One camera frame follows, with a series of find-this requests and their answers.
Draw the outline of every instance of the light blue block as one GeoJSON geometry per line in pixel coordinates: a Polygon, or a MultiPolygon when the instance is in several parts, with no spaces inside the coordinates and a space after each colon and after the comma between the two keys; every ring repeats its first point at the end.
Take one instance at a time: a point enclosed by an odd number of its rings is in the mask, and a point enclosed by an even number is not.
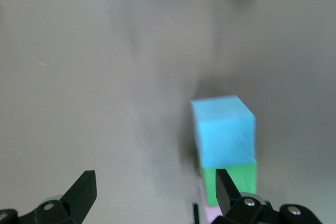
{"type": "Polygon", "coordinates": [[[191,103],[196,146],[203,168],[254,162],[255,117],[237,96],[191,103]]]}

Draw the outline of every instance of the gray surface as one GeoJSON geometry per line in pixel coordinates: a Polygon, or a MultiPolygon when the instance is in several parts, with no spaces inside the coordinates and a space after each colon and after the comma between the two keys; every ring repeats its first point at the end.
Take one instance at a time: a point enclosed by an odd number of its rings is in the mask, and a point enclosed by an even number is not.
{"type": "Polygon", "coordinates": [[[234,93],[257,117],[258,193],[334,223],[335,2],[0,0],[0,209],[95,169],[85,223],[189,223],[189,100],[234,93]]]}

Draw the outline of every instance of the green cube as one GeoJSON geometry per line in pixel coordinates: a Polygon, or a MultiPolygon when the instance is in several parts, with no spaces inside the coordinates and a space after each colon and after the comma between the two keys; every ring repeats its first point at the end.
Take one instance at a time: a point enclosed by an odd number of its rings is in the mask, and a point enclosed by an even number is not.
{"type": "Polygon", "coordinates": [[[209,206],[218,206],[216,198],[216,169],[226,169],[240,192],[255,194],[257,190],[257,162],[217,168],[200,167],[206,201],[209,206]]]}

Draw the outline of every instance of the silver screw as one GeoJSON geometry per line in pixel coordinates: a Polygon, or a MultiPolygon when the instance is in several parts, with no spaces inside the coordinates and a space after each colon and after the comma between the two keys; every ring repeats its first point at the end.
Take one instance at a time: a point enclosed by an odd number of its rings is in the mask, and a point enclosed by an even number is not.
{"type": "Polygon", "coordinates": [[[44,210],[49,210],[49,209],[51,209],[51,208],[53,208],[54,207],[54,204],[53,203],[49,203],[49,204],[46,204],[44,207],[43,207],[43,209],[44,210]]]}
{"type": "Polygon", "coordinates": [[[299,208],[295,207],[295,206],[289,206],[288,211],[290,211],[291,214],[293,215],[301,215],[301,211],[299,208]]]}
{"type": "Polygon", "coordinates": [[[3,220],[5,218],[7,218],[8,214],[6,214],[5,212],[0,214],[0,220],[3,220]]]}
{"type": "Polygon", "coordinates": [[[254,200],[252,200],[251,198],[246,198],[244,199],[244,203],[246,205],[248,205],[249,207],[253,207],[256,205],[256,203],[254,202],[254,200]]]}

